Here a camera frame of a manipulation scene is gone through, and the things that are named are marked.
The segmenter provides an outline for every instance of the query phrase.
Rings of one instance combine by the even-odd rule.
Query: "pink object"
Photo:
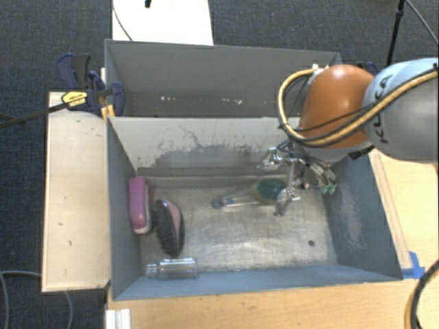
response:
[[[134,233],[146,235],[152,230],[150,193],[144,177],[128,179],[130,220]]]

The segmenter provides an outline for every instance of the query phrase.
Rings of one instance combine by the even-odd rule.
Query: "yellow cable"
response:
[[[306,141],[306,145],[309,145],[309,146],[321,146],[321,145],[325,145],[325,144],[330,144],[330,143],[333,143],[336,140],[340,140],[340,139],[344,138],[345,136],[353,133],[356,129],[358,129],[361,125],[363,125],[369,119],[374,117],[376,114],[381,112],[386,106],[388,106],[390,103],[392,103],[392,101],[394,101],[395,99],[400,97],[406,91],[408,91],[408,90],[410,90],[412,88],[415,88],[416,86],[418,86],[418,85],[420,85],[422,83],[428,82],[429,80],[432,80],[433,78],[438,76],[438,72],[437,71],[432,71],[430,73],[427,73],[425,75],[421,75],[420,77],[415,78],[414,80],[412,80],[412,81],[410,81],[410,82],[400,86],[396,90],[393,90],[388,96],[383,98],[382,101],[377,103],[377,105],[372,107],[369,111],[367,111],[365,114],[363,114],[357,120],[353,121],[347,127],[343,128],[343,129],[337,131],[336,133],[334,133],[334,134],[332,134],[330,136],[327,136],[325,138],[313,140],[313,138],[306,138],[306,137],[300,135],[288,123],[287,117],[285,116],[285,111],[283,109],[283,95],[284,95],[285,89],[295,79],[297,79],[299,77],[302,77],[304,75],[309,75],[309,74],[313,73],[314,71],[315,71],[314,69],[307,69],[305,71],[296,72],[296,73],[293,73],[292,75],[290,75],[282,83],[282,85],[281,85],[281,87],[279,89],[278,99],[277,99],[278,100],[277,101],[278,113],[279,113],[279,116],[280,116],[280,119],[281,119],[281,125],[285,128],[285,130],[287,131],[288,134],[293,136],[293,138],[298,138],[300,140],[301,139],[306,139],[307,140]]]

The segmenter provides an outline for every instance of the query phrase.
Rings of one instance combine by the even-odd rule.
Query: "glass vial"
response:
[[[156,279],[195,278],[198,274],[197,262],[192,257],[159,258],[146,266],[146,275]]]

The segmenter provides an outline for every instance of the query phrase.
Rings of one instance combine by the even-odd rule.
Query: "cable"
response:
[[[131,36],[128,34],[128,32],[126,31],[126,29],[125,29],[124,26],[122,25],[122,22],[120,21],[119,17],[117,16],[116,9],[115,9],[115,0],[111,0],[111,4],[112,4],[112,11],[115,13],[115,17],[116,17],[116,20],[117,20],[119,26],[121,27],[121,29],[123,30],[123,32],[125,33],[125,35],[128,37],[128,39],[130,39],[130,41],[132,41]]]
[[[6,281],[4,276],[29,276],[33,278],[41,278],[41,274],[34,273],[32,271],[2,271],[0,269],[0,282],[1,282],[1,288],[3,291],[3,296],[5,297],[5,327],[4,329],[9,328],[9,321],[10,321],[10,303],[9,303],[9,294],[8,294],[8,288],[6,287]],[[73,323],[73,303],[71,301],[70,295],[63,291],[64,296],[66,297],[67,303],[69,305],[69,322],[67,324],[67,329],[71,329],[72,323]]]
[[[291,105],[291,107],[289,108],[289,112],[288,112],[288,116],[287,118],[289,118],[293,112],[294,106],[296,105],[297,100],[299,99],[299,97],[302,95],[303,89],[305,89],[305,86],[307,85],[309,77],[304,77],[304,82],[302,84],[302,86],[300,87],[300,90],[298,92],[298,94],[296,95],[296,98],[293,101],[293,104]],[[285,90],[285,94],[287,94],[293,87],[295,87],[295,85],[297,85],[297,83],[299,83],[300,78],[297,79],[295,82],[291,83],[291,86],[289,86],[287,88],[287,90]]]
[[[345,139],[347,136],[353,134],[354,131],[358,130],[362,125],[365,125],[369,121],[371,121],[376,114],[385,110],[390,104],[395,102],[400,96],[405,94],[408,90],[422,83],[428,82],[429,80],[438,76],[438,71],[436,70],[436,68],[421,73],[420,75],[417,75],[416,77],[413,77],[412,79],[401,84],[394,90],[391,90],[390,92],[388,92],[388,94],[382,96],[375,103],[375,105],[364,114],[360,113],[350,121],[347,121],[345,124],[339,126],[338,128],[335,128],[334,130],[331,130],[330,132],[327,132],[326,134],[306,138],[304,136],[301,136],[296,130],[294,130],[287,121],[287,117],[285,116],[285,111],[284,111],[285,89],[295,79],[302,77],[304,75],[311,75],[314,71],[315,71],[314,69],[307,69],[290,75],[282,83],[277,98],[278,119],[281,128],[294,141],[298,143],[302,143],[304,146],[308,146],[308,147],[325,147]]]
[[[330,120],[328,120],[328,121],[326,121],[326,122],[323,122],[323,123],[321,123],[321,124],[319,124],[319,125],[315,125],[315,126],[313,126],[313,127],[308,127],[308,128],[305,128],[305,129],[304,129],[304,128],[296,129],[296,132],[303,133],[303,132],[308,132],[309,130],[314,130],[314,129],[318,129],[318,128],[324,127],[324,126],[326,126],[326,125],[328,125],[328,124],[331,124],[331,123],[333,123],[333,122],[338,121],[339,119],[343,119],[343,118],[346,118],[346,117],[352,116],[353,114],[357,114],[357,113],[359,113],[359,112],[365,112],[365,111],[369,110],[369,109],[370,109],[371,107],[373,107],[373,106],[375,106],[375,102],[372,102],[372,103],[370,103],[370,104],[368,104],[368,105],[366,105],[366,106],[360,108],[359,110],[355,110],[355,111],[352,111],[352,112],[349,112],[349,113],[343,114],[342,116],[339,116],[339,117],[335,117],[335,118],[333,118],[333,119],[330,119]]]
[[[420,295],[423,292],[424,288],[427,286],[428,282],[433,278],[433,275],[439,270],[439,260],[437,260],[425,273],[422,277],[420,277],[418,284],[416,285],[413,294],[411,296],[410,302],[410,311],[409,311],[409,325],[410,329],[422,329],[420,326],[418,316],[416,311],[418,309],[418,303],[420,299]]]
[[[435,43],[437,45],[439,45],[439,41],[436,38],[436,36],[434,35],[433,31],[431,30],[430,26],[428,26],[428,23],[425,21],[425,19],[421,16],[421,14],[419,13],[419,11],[414,7],[413,3],[410,0],[406,0],[408,6],[410,6],[413,10],[413,12],[415,13],[415,15],[420,19],[420,21],[422,22],[422,24],[425,26],[425,28],[427,28],[427,31],[430,33],[431,37],[434,39]]]

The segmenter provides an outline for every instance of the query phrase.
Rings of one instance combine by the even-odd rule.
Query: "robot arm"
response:
[[[437,162],[437,63],[435,58],[402,62],[375,78],[345,64],[320,70],[309,88],[299,126],[293,128],[285,115],[286,89],[316,70],[297,72],[279,90],[279,123],[293,151],[326,167],[372,146],[399,160]]]

